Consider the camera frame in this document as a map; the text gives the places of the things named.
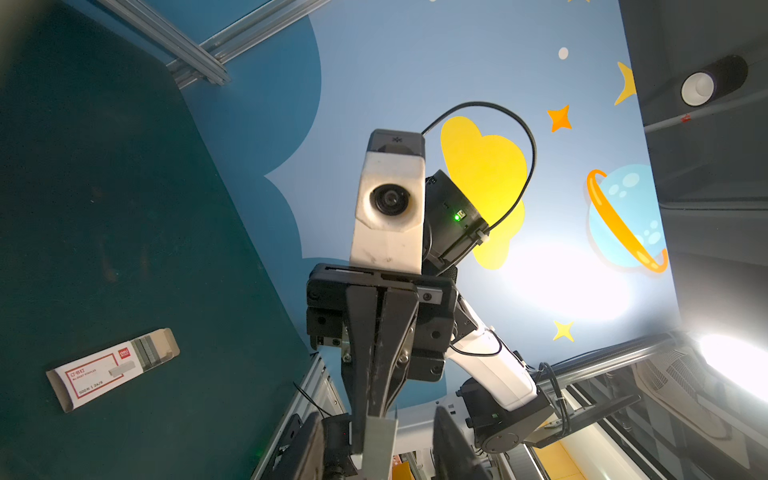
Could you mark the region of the right corner aluminium post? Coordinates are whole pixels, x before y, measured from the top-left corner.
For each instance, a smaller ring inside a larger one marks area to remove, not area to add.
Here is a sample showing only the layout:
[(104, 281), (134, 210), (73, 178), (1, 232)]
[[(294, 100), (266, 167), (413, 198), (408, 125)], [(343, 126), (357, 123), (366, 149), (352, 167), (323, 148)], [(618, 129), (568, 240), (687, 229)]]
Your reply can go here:
[(549, 383), (549, 373), (554, 373), (558, 384), (566, 387), (633, 365), (653, 355), (688, 346), (689, 343), (688, 337), (680, 332), (644, 336), (589, 351), (551, 364), (549, 370), (534, 370), (530, 374), (538, 385), (544, 386)]

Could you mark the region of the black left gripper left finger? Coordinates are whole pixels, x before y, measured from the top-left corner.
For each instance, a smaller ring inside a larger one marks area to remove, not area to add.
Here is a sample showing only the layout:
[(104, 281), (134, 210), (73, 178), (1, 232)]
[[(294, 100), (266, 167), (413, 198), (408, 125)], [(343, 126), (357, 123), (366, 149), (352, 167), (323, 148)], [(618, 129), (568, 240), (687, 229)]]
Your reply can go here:
[(305, 420), (298, 414), (291, 415), (278, 437), (276, 451), (268, 460), (263, 478), (322, 479), (325, 453), (322, 420), (318, 412), (310, 413)]

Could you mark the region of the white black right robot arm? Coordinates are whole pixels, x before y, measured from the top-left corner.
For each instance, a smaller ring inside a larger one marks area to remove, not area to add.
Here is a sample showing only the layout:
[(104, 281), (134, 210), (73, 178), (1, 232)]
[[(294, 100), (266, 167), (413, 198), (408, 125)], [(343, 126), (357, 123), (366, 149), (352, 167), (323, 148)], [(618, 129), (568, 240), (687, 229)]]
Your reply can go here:
[(351, 403), (351, 452), (365, 459), (422, 448), (434, 424), (390, 413), (404, 384), (434, 382), (447, 361), (469, 379), (459, 390), (475, 445), (500, 453), (547, 446), (629, 404), (582, 412), (542, 390), (531, 371), (460, 296), (450, 270), (488, 239), (490, 227), (443, 172), (420, 160), (369, 155), (360, 176), (348, 266), (320, 264), (307, 284), (313, 347), (333, 346)]

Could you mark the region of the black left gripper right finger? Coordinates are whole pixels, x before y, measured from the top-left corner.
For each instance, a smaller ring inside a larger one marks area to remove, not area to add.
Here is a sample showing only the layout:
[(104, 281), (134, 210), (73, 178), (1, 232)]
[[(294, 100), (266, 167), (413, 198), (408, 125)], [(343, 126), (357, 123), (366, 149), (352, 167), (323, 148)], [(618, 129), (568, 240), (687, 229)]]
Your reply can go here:
[(435, 478), (439, 480), (491, 480), (448, 410), (435, 410), (432, 435)]

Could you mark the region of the black ceiling spotlight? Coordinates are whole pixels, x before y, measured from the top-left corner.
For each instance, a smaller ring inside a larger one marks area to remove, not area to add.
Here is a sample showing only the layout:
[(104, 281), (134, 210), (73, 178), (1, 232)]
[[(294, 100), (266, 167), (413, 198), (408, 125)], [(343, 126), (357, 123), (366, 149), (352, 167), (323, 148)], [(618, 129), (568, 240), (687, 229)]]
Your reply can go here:
[(745, 83), (749, 65), (739, 55), (728, 55), (688, 75), (680, 88), (682, 101), (700, 107), (729, 95)]

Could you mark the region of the horizontal aluminium back rail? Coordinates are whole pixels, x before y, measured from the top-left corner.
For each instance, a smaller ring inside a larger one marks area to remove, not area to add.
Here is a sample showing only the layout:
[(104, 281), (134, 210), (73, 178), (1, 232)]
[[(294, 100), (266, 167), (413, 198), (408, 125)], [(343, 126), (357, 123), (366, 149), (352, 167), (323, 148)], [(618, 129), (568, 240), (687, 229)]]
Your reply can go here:
[(198, 80), (223, 86), (231, 81), (225, 65), (297, 21), (328, 0), (268, 1), (198, 44), (144, 1), (97, 4), (175, 56), (169, 68), (178, 88)]

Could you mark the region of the red white staple box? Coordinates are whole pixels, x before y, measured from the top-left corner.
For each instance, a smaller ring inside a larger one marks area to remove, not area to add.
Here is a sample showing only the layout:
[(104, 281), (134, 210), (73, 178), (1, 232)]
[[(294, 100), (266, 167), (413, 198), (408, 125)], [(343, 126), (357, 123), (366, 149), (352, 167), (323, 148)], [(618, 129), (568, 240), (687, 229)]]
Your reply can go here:
[(64, 412), (71, 412), (176, 358), (180, 348), (162, 328), (46, 372)]

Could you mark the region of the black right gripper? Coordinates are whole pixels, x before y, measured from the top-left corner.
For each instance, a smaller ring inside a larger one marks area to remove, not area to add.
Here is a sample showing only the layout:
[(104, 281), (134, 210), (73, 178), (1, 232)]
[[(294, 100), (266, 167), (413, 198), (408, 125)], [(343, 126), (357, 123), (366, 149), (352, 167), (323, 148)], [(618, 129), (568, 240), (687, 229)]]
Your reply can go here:
[(306, 300), (311, 347), (340, 348), (351, 365), (351, 452), (362, 453), (368, 419), (387, 414), (406, 378), (442, 377), (458, 289), (450, 277), (319, 264)]

